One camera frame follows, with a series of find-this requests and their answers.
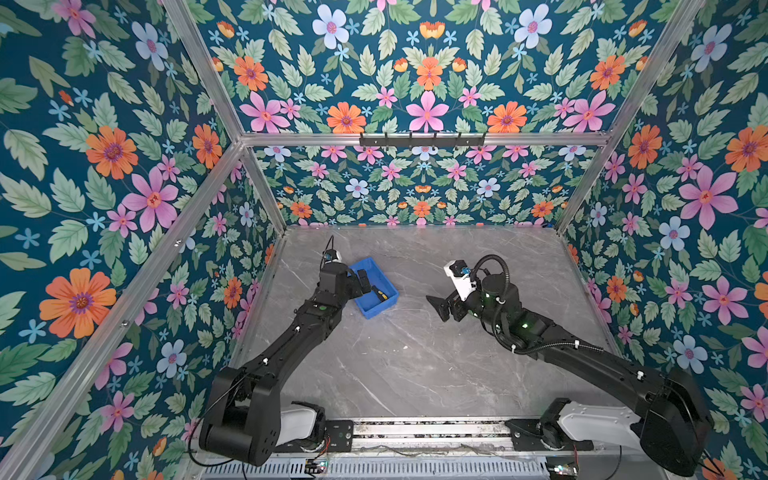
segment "floral wall panel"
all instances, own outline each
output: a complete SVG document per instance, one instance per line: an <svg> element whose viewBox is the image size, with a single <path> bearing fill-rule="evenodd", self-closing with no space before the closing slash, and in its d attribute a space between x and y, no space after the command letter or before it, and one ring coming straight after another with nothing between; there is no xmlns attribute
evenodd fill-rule
<svg viewBox="0 0 768 480"><path fill-rule="evenodd" d="M675 5L226 0L192 12L252 131L510 133L607 130Z"/></svg>
<svg viewBox="0 0 768 480"><path fill-rule="evenodd" d="M762 478L768 346L765 2L714 2L569 228L624 354L688 369L724 477Z"/></svg>
<svg viewBox="0 0 768 480"><path fill-rule="evenodd" d="M260 289L273 237L238 165L101 371L41 475L174 477L210 384L228 364Z"/></svg>
<svg viewBox="0 0 768 480"><path fill-rule="evenodd" d="M256 154L288 224L550 227L595 150L562 147L264 147Z"/></svg>
<svg viewBox="0 0 768 480"><path fill-rule="evenodd" d="M156 2L4 2L0 65L4 455L227 139Z"/></svg>

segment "blue tray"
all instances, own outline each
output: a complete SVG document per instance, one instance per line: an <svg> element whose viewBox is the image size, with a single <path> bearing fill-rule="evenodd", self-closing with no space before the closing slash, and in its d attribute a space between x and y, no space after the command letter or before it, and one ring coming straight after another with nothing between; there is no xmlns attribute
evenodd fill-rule
<svg viewBox="0 0 768 480"><path fill-rule="evenodd" d="M379 298L376 296L376 294L372 291L370 293L366 293L360 298L355 299L355 303L357 303L360 311L367 319L372 319L374 316L379 315L381 312L387 310L389 307L397 303L397 299L400 294L397 293L397 290L395 290L395 286L392 285L392 282L390 282L389 279L384 276L384 272L382 272L379 266L376 265L376 262L373 261L373 258L369 257L364 260L360 260L358 263L350 265L349 268L351 268L355 273L357 273L357 270L365 270L366 273L368 273L368 281L371 283L371 287L374 285L377 286L379 290L381 290L388 297L387 300L381 302L379 301Z"/></svg>

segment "gray marble floor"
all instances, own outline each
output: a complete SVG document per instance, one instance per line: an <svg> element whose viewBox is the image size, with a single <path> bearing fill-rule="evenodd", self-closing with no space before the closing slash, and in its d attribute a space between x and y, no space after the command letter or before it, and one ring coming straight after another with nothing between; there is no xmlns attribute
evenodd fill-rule
<svg viewBox="0 0 768 480"><path fill-rule="evenodd" d="M617 405L558 367L512 355L469 318L443 323L424 298L453 291L442 269L450 260L474 265L483 255L497 253L506 259L524 306L606 346L552 229L290 230L248 358L274 341L290 325L293 310L310 297L319 255L331 234L346 263L372 257L399 291L399 301L372 319L354 302L347 304L341 324L286 383L283 402L314 402L332 417L540 415L559 396Z"/></svg>

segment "blue plastic bin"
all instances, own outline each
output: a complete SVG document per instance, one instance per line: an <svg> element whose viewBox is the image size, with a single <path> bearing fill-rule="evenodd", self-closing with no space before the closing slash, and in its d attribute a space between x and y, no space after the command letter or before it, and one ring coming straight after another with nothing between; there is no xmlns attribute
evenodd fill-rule
<svg viewBox="0 0 768 480"><path fill-rule="evenodd" d="M357 270L365 270L366 273L368 273L368 281L371 283L371 287L374 285L377 286L379 290L381 290L388 297L387 300L384 300L383 302L379 301L376 293L371 291L370 293L366 293L360 298L355 298L355 303L357 303L360 311L363 315L366 316L367 319L372 319L374 316L379 315L381 312L387 310L389 307L397 303L397 299L400 294L397 293L397 290L395 290L395 286L392 285L392 282L390 282L389 279L384 276L384 272L382 272L379 266L376 265L376 262L373 261L373 258L369 257L364 260L360 260L358 263L350 265L349 268L351 268L355 273L357 273Z"/></svg>

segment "robotic arm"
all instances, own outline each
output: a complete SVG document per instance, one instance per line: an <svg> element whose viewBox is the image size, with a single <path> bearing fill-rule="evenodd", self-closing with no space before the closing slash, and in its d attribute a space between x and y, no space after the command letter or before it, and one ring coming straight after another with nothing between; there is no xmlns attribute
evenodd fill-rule
<svg viewBox="0 0 768 480"><path fill-rule="evenodd" d="M258 357L216 375L200 429L203 449L262 465L275 446L310 433L281 432L280 390L304 357L339 325L347 301L371 290L366 271L355 274L341 263L332 237L329 245L323 252L315 293L295 311L293 323ZM235 403L248 399L249 406ZM317 425L310 408L294 406L282 413L284 419L295 416L302 425Z"/></svg>
<svg viewBox="0 0 768 480"><path fill-rule="evenodd" d="M482 269L488 260L499 263L503 273ZM485 277L479 279L481 270ZM541 434L549 445L557 446L564 434L574 440L639 445L666 470L682 476L694 474L713 421L690 374L676 367L663 376L591 345L553 320L523 308L517 286L509 282L507 265L497 255L482 257L471 270L464 260L454 260L445 266L445 272L456 290L446 299L427 296L443 322L451 315L457 322L467 315L477 317L483 329L507 350L566 369L634 412L628 415L626 409L586 407L559 399L542 417ZM595 428L596 419L607 417L611 421L606 429Z"/></svg>

